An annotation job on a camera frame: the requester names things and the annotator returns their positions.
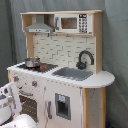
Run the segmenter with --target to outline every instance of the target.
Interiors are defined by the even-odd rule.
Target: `stovetop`
[[[47,63],[41,63],[39,67],[35,67],[35,68],[29,68],[27,67],[25,64],[22,64],[20,66],[17,66],[18,68],[22,68],[25,70],[31,70],[34,72],[42,72],[45,73],[55,67],[58,67],[58,65],[53,65],[53,64],[47,64]]]

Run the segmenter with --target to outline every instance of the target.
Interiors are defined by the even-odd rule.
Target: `oven window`
[[[24,96],[20,95],[20,101],[22,104],[22,111],[20,114],[28,114],[31,116],[35,122],[38,122],[37,120],[37,102],[26,98]]]
[[[62,29],[77,29],[77,18],[61,18]]]

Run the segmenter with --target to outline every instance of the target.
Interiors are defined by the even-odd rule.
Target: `sink basin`
[[[87,79],[89,76],[93,75],[93,72],[64,67],[53,72],[52,75],[77,81],[83,81]]]

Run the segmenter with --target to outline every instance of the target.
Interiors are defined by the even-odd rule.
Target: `gray curtain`
[[[0,87],[8,83],[7,67],[16,62],[9,0],[0,0]]]
[[[128,128],[128,0],[11,0],[17,62],[26,58],[21,12],[104,10],[103,70],[116,77],[107,87],[107,121]]]

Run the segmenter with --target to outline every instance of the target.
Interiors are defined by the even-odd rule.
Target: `countertop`
[[[7,70],[20,71],[23,73],[41,76],[44,79],[51,79],[51,80],[56,80],[56,81],[60,81],[60,82],[65,82],[67,84],[71,84],[73,86],[82,87],[82,88],[102,88],[102,87],[111,85],[115,80],[115,77],[113,74],[111,74],[107,71],[100,71],[98,74],[93,74],[83,81],[76,81],[76,80],[71,80],[71,79],[57,77],[57,76],[52,75],[53,72],[63,68],[62,66],[58,66],[46,73],[39,73],[39,72],[33,72],[30,70],[24,70],[24,69],[18,68],[17,66],[19,66],[21,64],[24,64],[24,62],[14,65],[14,66],[11,66],[11,67],[7,68]]]

